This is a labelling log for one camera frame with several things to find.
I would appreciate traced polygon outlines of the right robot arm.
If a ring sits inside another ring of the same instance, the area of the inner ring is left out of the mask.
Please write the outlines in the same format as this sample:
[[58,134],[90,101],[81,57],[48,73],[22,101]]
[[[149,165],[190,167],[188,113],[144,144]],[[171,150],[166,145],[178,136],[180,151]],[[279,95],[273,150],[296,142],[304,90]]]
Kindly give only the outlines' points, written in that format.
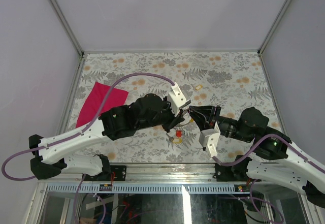
[[[219,106],[190,106],[190,117],[199,127],[203,150],[236,180],[264,180],[306,196],[324,207],[324,165],[304,152],[290,137],[269,127],[269,119],[255,107],[245,109],[238,120],[220,115]],[[218,159],[217,145],[224,136],[251,143],[249,150],[230,163]]]

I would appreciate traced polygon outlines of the yellow key tag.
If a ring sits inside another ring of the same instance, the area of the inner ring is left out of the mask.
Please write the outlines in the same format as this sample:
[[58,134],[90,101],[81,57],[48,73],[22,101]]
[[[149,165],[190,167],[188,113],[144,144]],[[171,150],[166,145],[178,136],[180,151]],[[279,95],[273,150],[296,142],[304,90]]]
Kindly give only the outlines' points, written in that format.
[[182,139],[181,138],[172,137],[169,134],[166,134],[166,135],[168,137],[168,141],[171,142],[171,143],[173,143],[173,144],[180,144],[182,142]]

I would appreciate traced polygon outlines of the metal spiral keyring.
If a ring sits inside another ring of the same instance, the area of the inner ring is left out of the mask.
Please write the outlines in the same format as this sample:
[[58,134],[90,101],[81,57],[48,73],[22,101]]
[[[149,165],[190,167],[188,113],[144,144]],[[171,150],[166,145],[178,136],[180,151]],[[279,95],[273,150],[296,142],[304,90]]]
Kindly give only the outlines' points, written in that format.
[[194,122],[194,120],[192,119],[192,117],[190,116],[189,113],[190,113],[190,109],[187,108],[182,115],[184,120],[182,122],[180,122],[179,124],[177,124],[177,127],[184,127],[184,126],[187,126],[188,124]]

